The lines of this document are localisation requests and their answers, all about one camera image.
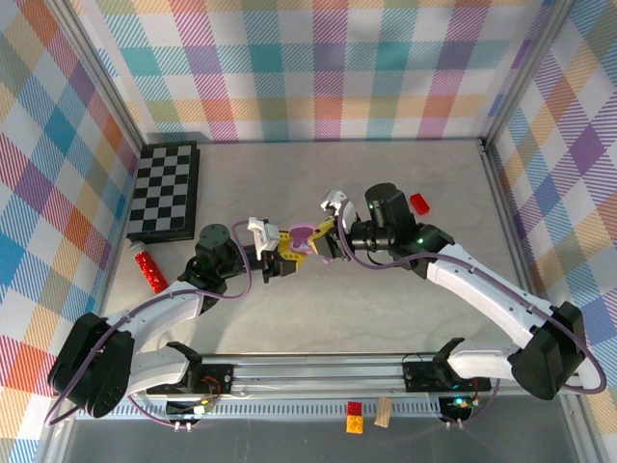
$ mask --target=red cylinder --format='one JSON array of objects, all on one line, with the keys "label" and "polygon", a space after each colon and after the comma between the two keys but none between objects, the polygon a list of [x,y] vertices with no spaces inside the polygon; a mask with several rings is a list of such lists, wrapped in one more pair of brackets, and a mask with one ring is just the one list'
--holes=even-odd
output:
[{"label": "red cylinder", "polygon": [[131,244],[129,251],[139,265],[139,268],[142,269],[142,273],[146,277],[146,280],[148,280],[148,283],[150,283],[150,286],[152,286],[152,289],[154,289],[155,293],[158,294],[169,287],[163,273],[161,273],[156,265],[156,262],[148,252],[146,244],[141,241],[135,241]]}]

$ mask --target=small red cube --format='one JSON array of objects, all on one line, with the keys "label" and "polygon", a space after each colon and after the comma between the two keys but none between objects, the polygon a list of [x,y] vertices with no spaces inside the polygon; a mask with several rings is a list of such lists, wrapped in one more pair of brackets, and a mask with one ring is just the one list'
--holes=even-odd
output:
[{"label": "small red cube", "polygon": [[347,402],[347,416],[361,417],[362,416],[362,403],[361,402]]},{"label": "small red cube", "polygon": [[431,210],[431,207],[428,205],[424,197],[420,195],[419,193],[412,195],[409,199],[409,202],[412,204],[412,206],[416,210],[417,215],[424,215],[429,210]]}]

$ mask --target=checkered fabric backdrop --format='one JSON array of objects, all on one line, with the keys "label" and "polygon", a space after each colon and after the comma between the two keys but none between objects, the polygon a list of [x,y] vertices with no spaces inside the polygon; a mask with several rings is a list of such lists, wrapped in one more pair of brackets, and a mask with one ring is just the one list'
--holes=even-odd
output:
[{"label": "checkered fabric backdrop", "polygon": [[538,287],[574,301],[608,376],[594,415],[617,461],[617,1],[584,0],[497,148]]},{"label": "checkered fabric backdrop", "polygon": [[47,372],[100,298],[136,165],[43,0],[2,0],[0,462],[34,457]]},{"label": "checkered fabric backdrop", "polygon": [[233,142],[477,137],[552,0],[72,3],[145,134]]}]

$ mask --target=yellow object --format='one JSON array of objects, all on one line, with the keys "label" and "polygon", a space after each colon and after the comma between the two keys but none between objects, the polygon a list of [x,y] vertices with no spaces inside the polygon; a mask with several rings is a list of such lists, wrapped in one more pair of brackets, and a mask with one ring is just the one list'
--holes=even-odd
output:
[{"label": "yellow object", "polygon": [[362,434],[364,431],[364,418],[348,416],[347,417],[347,432],[349,434]]},{"label": "yellow object", "polygon": [[300,267],[303,263],[305,263],[305,260],[307,259],[307,255],[298,254],[291,251],[291,235],[289,233],[281,231],[280,236],[281,240],[279,241],[277,251],[279,251],[279,254],[283,259],[296,262],[296,271],[300,270]]},{"label": "yellow object", "polygon": [[313,232],[313,234],[310,236],[310,238],[308,239],[308,244],[310,245],[312,250],[315,252],[315,254],[319,255],[319,253],[317,252],[317,247],[315,246],[315,239],[321,238],[324,234],[329,232],[334,227],[335,227],[335,219],[328,219],[325,222],[322,222],[321,224],[319,224],[319,227],[317,227],[315,231]]}]

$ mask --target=black and white checkerboard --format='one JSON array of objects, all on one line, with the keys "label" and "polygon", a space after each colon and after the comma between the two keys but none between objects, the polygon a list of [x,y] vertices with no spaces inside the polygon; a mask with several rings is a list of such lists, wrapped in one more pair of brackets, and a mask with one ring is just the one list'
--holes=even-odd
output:
[{"label": "black and white checkerboard", "polygon": [[131,241],[193,239],[199,157],[196,142],[142,150],[128,222]]}]

